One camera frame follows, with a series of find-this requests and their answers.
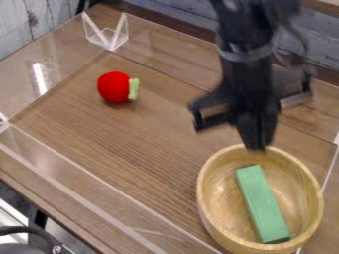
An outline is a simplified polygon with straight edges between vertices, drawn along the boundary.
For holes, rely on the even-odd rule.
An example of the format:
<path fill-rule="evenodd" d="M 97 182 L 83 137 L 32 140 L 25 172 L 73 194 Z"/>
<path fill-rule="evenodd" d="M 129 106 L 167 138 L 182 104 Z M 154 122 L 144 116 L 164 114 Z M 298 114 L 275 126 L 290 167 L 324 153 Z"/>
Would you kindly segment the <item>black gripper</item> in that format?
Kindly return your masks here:
<path fill-rule="evenodd" d="M 312 96 L 314 69 L 304 57 L 282 61 L 286 69 L 275 70 L 270 58 L 254 62 L 220 58 L 220 83 L 190 104 L 198 132 L 228 123 L 236 125 L 248 150 L 266 149 L 274 139 L 279 110 Z M 256 125 L 254 116 L 260 113 Z"/>

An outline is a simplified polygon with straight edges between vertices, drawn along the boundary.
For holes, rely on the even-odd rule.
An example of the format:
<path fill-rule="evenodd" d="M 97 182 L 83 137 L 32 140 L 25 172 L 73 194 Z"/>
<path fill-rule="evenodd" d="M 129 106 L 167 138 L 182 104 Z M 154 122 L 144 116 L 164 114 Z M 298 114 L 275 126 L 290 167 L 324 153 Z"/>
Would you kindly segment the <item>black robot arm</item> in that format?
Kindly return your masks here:
<path fill-rule="evenodd" d="M 246 148 L 262 151 L 275 134 L 280 99 L 272 84 L 274 37 L 286 29 L 304 51 L 308 42 L 291 25 L 300 0 L 210 0 L 218 16 L 216 46 L 223 77 L 190 104 L 195 129 L 224 123 L 239 131 Z"/>

